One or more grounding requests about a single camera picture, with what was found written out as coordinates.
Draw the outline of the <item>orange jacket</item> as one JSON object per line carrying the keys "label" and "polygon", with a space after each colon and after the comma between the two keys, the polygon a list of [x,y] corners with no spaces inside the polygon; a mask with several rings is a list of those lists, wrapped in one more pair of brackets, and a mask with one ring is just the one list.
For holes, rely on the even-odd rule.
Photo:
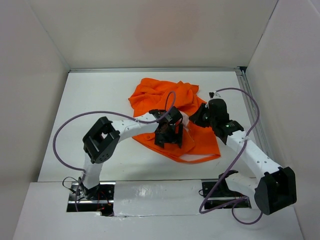
{"label": "orange jacket", "polygon": [[[134,117],[154,109],[168,110],[172,103],[190,117],[205,102],[197,96],[198,91],[198,85],[187,82],[143,78],[128,100]],[[155,144],[155,137],[155,133],[145,133],[133,139],[178,163],[200,164],[221,156],[217,138],[211,128],[202,128],[190,121],[183,127],[181,147],[165,144],[162,148]]]}

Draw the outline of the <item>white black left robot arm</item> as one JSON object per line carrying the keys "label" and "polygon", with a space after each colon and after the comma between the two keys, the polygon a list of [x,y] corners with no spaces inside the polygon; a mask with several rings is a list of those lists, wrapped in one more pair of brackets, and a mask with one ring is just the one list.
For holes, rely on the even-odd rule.
{"label": "white black left robot arm", "polygon": [[180,148],[183,128],[183,115],[174,106],[170,110],[150,110],[134,120],[99,118],[82,139],[86,155],[84,172],[79,178],[81,194],[88,200],[98,197],[103,163],[112,157],[121,141],[141,134],[155,134],[155,146],[163,149],[173,144]]}

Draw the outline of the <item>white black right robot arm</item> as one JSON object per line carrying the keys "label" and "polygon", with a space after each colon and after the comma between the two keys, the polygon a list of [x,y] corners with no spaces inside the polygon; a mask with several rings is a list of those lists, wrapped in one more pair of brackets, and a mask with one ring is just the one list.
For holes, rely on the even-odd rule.
{"label": "white black right robot arm", "polygon": [[243,200],[249,200],[250,206],[264,215],[271,215],[296,203],[294,171],[274,162],[249,138],[248,132],[237,121],[230,119],[223,99],[214,98],[201,104],[189,120],[199,127],[212,128],[215,136],[237,153],[232,164],[242,159],[255,176],[245,177],[229,166],[206,195],[204,202],[218,189],[223,196],[241,193]]}

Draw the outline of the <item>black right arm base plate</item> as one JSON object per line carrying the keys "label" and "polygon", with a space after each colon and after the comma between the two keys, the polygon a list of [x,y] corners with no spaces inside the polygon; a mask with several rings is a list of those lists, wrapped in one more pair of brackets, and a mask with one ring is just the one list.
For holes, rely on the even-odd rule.
{"label": "black right arm base plate", "polygon": [[[207,179],[201,181],[201,189],[198,191],[199,195],[205,198],[210,190],[217,183],[218,179]],[[204,210],[209,210],[211,208],[217,207],[219,205],[225,204],[229,201],[237,200],[243,195],[236,191],[231,191],[228,189],[225,183],[221,183],[218,188],[210,195],[207,202],[204,204]]]}

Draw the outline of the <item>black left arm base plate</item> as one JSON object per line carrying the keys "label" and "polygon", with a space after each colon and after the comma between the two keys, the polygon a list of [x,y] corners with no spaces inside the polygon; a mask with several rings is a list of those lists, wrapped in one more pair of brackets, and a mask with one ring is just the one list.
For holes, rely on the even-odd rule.
{"label": "black left arm base plate", "polygon": [[69,190],[67,212],[99,212],[105,217],[114,215],[115,182],[101,182],[97,193],[89,198],[86,198],[80,189],[76,195],[78,185],[77,182],[72,182],[71,186],[67,187]]}

